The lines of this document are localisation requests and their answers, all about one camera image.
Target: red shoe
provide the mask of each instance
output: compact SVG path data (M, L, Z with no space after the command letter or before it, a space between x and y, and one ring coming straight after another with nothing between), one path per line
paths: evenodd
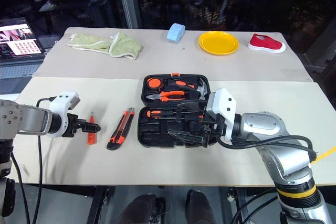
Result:
M286 49L286 45L266 35L253 34L252 39L248 44L248 48L278 54Z

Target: blue block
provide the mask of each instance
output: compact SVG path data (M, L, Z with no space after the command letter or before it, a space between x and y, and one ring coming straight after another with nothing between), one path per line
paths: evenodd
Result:
M174 23L167 34L167 39L174 43L179 43L180 39L184 35L185 26L178 23Z

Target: cloth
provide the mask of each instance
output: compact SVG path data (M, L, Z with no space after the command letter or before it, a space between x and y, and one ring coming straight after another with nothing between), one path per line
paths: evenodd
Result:
M114 37L103 38L88 34L72 34L69 47L78 50L88 50L110 55L114 58L126 57L135 60L141 49L141 44L123 33L117 33Z

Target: yellow stripe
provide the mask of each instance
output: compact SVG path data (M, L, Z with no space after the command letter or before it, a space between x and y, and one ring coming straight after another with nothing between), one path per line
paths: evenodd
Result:
M308 196L312 195L313 193L315 193L316 185L314 185L314 187L309 189L308 191L304 191L303 193L297 193L297 194L286 193L285 191L281 191L279 189L277 189L277 190L280 194L282 194L286 197L289 197L289 198L305 198L305 197L308 197Z
M323 159L323 158L329 156L330 154L332 154L333 152L336 152L336 146L335 146L334 148L331 148L331 149L328 150L327 152L325 152L325 153L319 155L319 156L316 158L315 161L311 162L311 164L314 164L314 163L316 163L317 161L320 161L321 159Z

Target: laptop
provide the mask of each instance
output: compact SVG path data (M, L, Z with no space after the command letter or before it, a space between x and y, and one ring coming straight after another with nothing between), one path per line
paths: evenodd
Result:
M21 93L44 57L25 18L0 20L0 94Z

